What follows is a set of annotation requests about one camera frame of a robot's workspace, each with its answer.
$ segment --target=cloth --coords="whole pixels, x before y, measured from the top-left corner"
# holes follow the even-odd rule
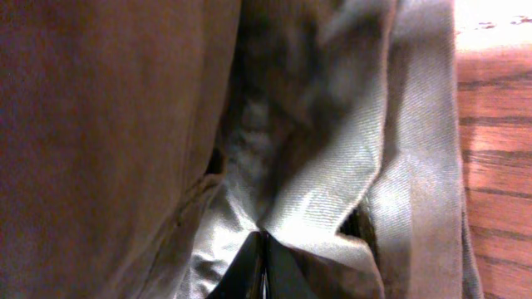
[[[262,228],[319,297],[482,298],[451,1],[335,4],[321,42],[342,47],[325,79],[352,105],[260,217],[216,191],[231,175],[213,148],[239,1],[4,7],[5,297],[204,298]],[[335,39],[368,17],[377,26]],[[355,208],[360,238],[338,233]]]
[[[319,297],[483,297],[462,192],[452,2],[347,1],[333,15],[323,38],[344,51],[326,80],[353,105],[264,215],[244,181],[225,186],[200,225],[179,298],[211,292],[259,229],[300,257]],[[378,25],[364,26],[372,17]],[[354,208],[366,238],[338,233]]]

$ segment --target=black plastic piece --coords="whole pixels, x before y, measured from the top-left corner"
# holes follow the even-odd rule
[[[318,299],[301,273],[292,253],[266,235],[268,299]]]
[[[209,299],[263,299],[264,239],[261,233],[251,233],[240,248]]]

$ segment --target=brown fabric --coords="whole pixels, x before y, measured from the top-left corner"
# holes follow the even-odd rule
[[[1,11],[1,292],[134,296],[185,194],[212,180],[239,3]],[[175,245],[181,263],[194,231]]]

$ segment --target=fabric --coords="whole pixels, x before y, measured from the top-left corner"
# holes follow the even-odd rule
[[[264,229],[317,297],[483,297],[461,177],[452,2],[295,1],[321,3],[319,88],[345,106],[334,120],[314,109],[322,122],[289,145],[289,175],[275,178],[267,208],[213,149],[232,105],[239,1],[3,5],[3,296],[205,298]],[[359,237],[338,232],[353,209]]]
[[[239,2],[1,6],[0,297],[171,297],[222,176]]]
[[[379,25],[368,29],[371,17]],[[236,183],[223,187],[179,298],[212,291],[260,228],[299,256],[320,297],[483,297],[463,212],[452,3],[346,2],[326,26],[333,46],[346,47],[343,24],[355,32],[327,77],[352,102],[341,125],[265,214],[244,181],[237,192]],[[232,180],[239,169],[228,171]],[[354,208],[372,230],[366,239],[338,233]]]

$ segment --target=wooden table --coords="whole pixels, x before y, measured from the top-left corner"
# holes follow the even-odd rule
[[[468,214],[488,299],[532,298],[532,20],[511,17],[456,36]]]

